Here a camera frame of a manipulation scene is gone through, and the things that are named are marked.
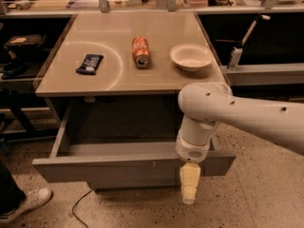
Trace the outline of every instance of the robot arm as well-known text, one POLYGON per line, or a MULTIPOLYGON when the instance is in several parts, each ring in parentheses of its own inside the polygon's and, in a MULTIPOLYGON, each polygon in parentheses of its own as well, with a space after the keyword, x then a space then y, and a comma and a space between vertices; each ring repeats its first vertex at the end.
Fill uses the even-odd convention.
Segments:
POLYGON ((228 85, 187 85, 179 95, 184 113, 176 151, 187 164, 181 169, 184 203, 193 203, 205 159, 219 123, 229 124, 304 156, 304 104, 238 98, 228 85))

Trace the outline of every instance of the shoe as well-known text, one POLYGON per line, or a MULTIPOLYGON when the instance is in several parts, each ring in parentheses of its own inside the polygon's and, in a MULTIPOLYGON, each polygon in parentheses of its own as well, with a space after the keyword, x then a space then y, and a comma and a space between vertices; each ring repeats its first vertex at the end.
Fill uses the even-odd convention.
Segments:
POLYGON ((41 188, 26 193, 26 198, 18 208, 0 215, 0 223, 10 223, 22 213, 43 206, 51 199, 51 197, 52 191, 48 188, 41 188))

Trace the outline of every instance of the white bowl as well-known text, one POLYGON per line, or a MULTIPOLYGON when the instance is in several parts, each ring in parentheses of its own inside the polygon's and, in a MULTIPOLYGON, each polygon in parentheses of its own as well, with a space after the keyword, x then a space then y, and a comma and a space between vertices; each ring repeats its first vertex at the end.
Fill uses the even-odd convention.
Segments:
POLYGON ((196 44, 181 44, 170 51, 171 60, 181 69, 189 72, 199 71, 212 65, 212 52, 204 46, 196 44))

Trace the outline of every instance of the desk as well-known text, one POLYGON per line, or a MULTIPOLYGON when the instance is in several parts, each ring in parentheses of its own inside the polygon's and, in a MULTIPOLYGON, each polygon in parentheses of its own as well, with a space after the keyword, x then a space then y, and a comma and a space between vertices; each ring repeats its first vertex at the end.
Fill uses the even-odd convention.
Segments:
MULTIPOLYGON (((70 99, 50 157, 33 161, 47 181, 87 181, 94 189, 179 183, 177 93, 193 82, 224 82, 216 60, 195 73, 174 65, 169 52, 183 43, 207 46, 191 11, 76 17, 36 90, 51 103, 70 99), (131 42, 139 35, 152 57, 143 69, 132 61, 131 42), (75 72, 87 53, 104 55, 96 76, 75 72)), ((214 157, 224 175, 234 154, 214 151, 214 157)), ((207 175, 210 168, 204 170, 207 175)))

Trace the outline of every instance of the speckled floor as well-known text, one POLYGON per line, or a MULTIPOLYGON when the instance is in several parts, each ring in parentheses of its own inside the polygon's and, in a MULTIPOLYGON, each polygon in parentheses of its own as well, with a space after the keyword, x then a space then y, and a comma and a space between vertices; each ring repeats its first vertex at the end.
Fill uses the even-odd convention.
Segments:
MULTIPOLYGON (((224 177, 201 178, 195 205, 181 203, 179 188, 91 192, 77 206, 89 228, 304 227, 304 158, 231 126, 221 125, 219 144, 237 158, 224 177)), ((81 228, 72 215, 84 182, 46 183, 31 166, 48 157, 53 140, 12 142, 1 160, 24 190, 48 186, 52 200, 4 228, 81 228)))

